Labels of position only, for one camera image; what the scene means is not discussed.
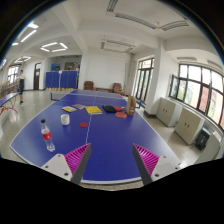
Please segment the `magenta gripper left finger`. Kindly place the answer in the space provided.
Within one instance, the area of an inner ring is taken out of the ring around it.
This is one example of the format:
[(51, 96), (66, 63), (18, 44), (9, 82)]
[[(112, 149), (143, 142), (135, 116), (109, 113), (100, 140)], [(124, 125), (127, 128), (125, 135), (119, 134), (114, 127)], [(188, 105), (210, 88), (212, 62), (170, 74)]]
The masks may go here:
[(42, 166), (42, 169), (79, 185), (90, 155), (91, 144), (87, 143), (65, 155), (56, 154)]

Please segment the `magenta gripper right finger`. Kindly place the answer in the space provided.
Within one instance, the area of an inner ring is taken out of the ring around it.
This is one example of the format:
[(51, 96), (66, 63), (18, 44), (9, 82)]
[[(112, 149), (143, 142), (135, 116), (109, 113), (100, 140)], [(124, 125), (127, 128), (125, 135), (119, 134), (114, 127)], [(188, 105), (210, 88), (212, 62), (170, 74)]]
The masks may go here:
[(133, 145), (132, 154), (144, 186), (180, 170), (180, 162), (168, 154), (157, 155), (137, 144)]

